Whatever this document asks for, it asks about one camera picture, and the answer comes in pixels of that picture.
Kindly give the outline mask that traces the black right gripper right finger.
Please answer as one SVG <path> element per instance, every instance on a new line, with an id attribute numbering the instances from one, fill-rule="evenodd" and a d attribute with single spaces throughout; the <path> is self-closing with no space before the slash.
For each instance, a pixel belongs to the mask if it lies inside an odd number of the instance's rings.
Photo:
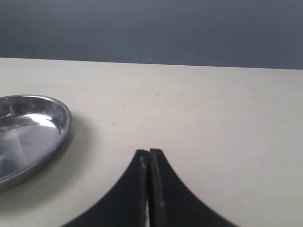
<path id="1" fill-rule="evenodd" d="M 234 227 L 200 201 L 177 176 L 160 149 L 149 154 L 151 227 Z"/>

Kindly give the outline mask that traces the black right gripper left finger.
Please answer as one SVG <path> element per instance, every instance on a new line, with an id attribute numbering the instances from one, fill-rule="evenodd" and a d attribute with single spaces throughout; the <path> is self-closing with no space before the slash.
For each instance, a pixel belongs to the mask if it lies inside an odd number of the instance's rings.
<path id="1" fill-rule="evenodd" d="M 66 227 L 144 227 L 149 152 L 137 150 L 115 185 Z"/>

